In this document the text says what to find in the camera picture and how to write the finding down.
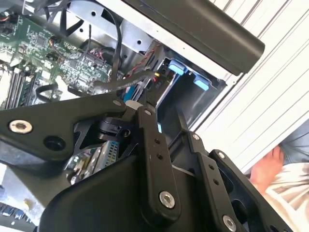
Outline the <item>person hand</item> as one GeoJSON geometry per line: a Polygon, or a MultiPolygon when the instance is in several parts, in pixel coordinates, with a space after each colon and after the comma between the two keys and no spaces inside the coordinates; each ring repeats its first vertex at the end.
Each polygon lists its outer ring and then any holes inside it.
{"type": "Polygon", "coordinates": [[[283,164],[284,153],[276,146],[252,167],[249,180],[261,195],[265,194],[276,175],[280,173],[283,164]]]}

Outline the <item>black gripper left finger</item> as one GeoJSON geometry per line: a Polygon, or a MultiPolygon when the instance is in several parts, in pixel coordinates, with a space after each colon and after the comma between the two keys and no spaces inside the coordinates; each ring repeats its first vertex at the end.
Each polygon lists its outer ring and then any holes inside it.
{"type": "Polygon", "coordinates": [[[32,193],[50,192],[54,198],[73,186],[65,178],[69,159],[107,141],[120,145],[116,163],[137,158],[144,220],[175,223],[181,204],[165,137],[151,109],[133,109],[102,94],[0,113],[0,160],[29,178],[32,193]]]}

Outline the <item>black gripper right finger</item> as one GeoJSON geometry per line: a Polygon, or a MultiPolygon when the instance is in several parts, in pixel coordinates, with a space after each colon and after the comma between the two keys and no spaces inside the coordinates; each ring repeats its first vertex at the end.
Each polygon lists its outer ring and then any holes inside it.
{"type": "Polygon", "coordinates": [[[290,232],[292,229],[221,150],[208,153],[201,138],[189,131],[178,110],[181,131],[189,146],[180,167],[193,171],[199,201],[210,232],[290,232]]]}

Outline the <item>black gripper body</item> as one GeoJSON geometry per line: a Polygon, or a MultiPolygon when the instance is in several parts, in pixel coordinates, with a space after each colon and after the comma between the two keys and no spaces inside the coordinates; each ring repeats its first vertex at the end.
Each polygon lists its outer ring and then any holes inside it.
{"type": "Polygon", "coordinates": [[[44,210],[40,232],[215,232],[198,199],[196,178],[173,168],[181,203],[170,225],[148,224],[141,213],[138,161],[126,158],[56,195],[44,210]]]}

